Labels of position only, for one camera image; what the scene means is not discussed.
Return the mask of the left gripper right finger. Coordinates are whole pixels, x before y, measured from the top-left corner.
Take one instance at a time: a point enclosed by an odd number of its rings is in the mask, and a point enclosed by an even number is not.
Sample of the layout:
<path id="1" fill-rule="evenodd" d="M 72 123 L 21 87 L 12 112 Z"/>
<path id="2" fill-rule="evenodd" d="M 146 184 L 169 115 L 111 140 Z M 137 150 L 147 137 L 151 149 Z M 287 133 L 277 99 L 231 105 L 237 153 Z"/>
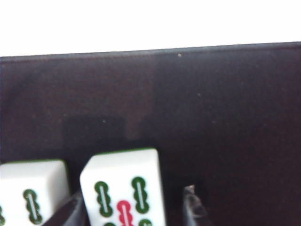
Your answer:
<path id="1" fill-rule="evenodd" d="M 207 226 L 207 211 L 200 198 L 195 194 L 195 186 L 184 187 L 183 190 L 183 225 Z"/>

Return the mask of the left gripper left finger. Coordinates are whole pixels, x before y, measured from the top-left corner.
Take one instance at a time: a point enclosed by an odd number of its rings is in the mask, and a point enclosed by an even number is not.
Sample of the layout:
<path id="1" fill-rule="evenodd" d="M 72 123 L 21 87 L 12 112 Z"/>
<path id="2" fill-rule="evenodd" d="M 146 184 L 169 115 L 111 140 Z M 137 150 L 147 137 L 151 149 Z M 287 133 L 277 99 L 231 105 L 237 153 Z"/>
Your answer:
<path id="1" fill-rule="evenodd" d="M 73 194 L 44 226 L 87 226 L 88 218 L 81 191 Z"/>

